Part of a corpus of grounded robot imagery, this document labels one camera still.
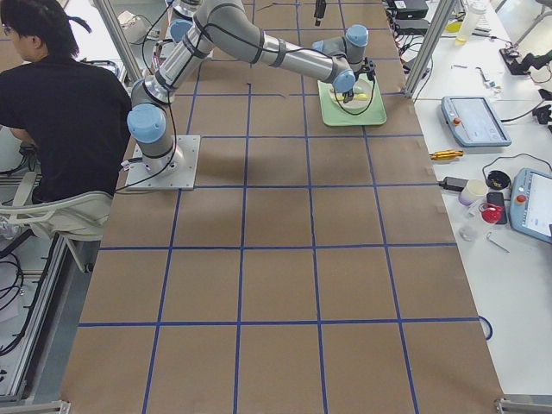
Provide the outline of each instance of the white chair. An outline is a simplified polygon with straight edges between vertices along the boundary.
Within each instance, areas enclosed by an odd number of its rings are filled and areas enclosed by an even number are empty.
[[[10,224],[29,227],[34,235],[51,239],[55,234],[65,239],[78,269],[87,273],[92,264],[78,257],[74,241],[94,242],[102,239],[110,215],[111,195],[102,191],[43,204],[26,204],[35,185],[36,172],[27,172],[17,187],[11,206],[0,205],[0,215]]]

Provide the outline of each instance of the green tray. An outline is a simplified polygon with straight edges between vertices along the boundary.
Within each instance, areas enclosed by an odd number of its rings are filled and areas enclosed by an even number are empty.
[[[366,80],[370,85],[371,81],[367,79],[365,74],[360,75],[360,78]],[[350,125],[381,125],[387,121],[386,110],[383,107],[381,99],[380,87],[378,81],[375,81],[375,90],[370,107],[366,112],[355,116],[350,115],[342,110],[339,105],[329,95],[331,84],[325,84],[318,81],[318,96],[320,97],[320,107],[322,108],[322,119],[324,123],[330,127],[343,127]]]

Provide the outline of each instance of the person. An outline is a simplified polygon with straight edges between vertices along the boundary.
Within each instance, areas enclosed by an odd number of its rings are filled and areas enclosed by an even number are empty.
[[[129,94],[114,73],[75,60],[75,21],[56,0],[0,0],[0,20],[27,64],[0,73],[0,125],[37,146],[33,203],[114,193],[129,143]]]

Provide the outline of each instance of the glasses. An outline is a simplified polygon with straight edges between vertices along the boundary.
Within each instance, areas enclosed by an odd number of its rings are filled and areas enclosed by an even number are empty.
[[[13,28],[11,28],[10,26],[6,26],[5,24],[2,23],[2,29],[3,29],[3,33],[6,35],[6,36],[9,36],[9,34],[12,32]]]

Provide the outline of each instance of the tablet screen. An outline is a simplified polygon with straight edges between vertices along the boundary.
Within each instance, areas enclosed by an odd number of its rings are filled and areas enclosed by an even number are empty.
[[[552,224],[552,179],[531,174],[530,196],[524,226],[550,236]]]
[[[452,103],[470,142],[504,142],[500,126],[480,98],[453,98]]]

